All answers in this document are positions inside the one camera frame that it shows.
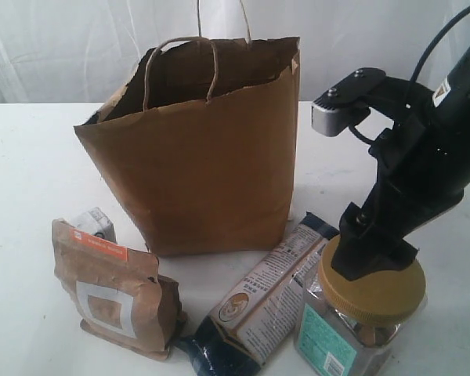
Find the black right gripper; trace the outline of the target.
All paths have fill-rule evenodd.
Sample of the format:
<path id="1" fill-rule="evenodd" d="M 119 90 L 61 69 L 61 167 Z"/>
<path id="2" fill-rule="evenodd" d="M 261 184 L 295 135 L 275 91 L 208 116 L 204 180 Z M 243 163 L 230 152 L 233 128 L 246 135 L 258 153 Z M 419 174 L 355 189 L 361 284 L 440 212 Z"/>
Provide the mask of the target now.
<path id="1" fill-rule="evenodd" d="M 463 199 L 464 139 L 464 117 L 423 114 L 376 139 L 377 181 L 362 209 L 351 202 L 340 218 L 335 272 L 358 280 L 414 262 L 418 249 L 403 238 Z"/>

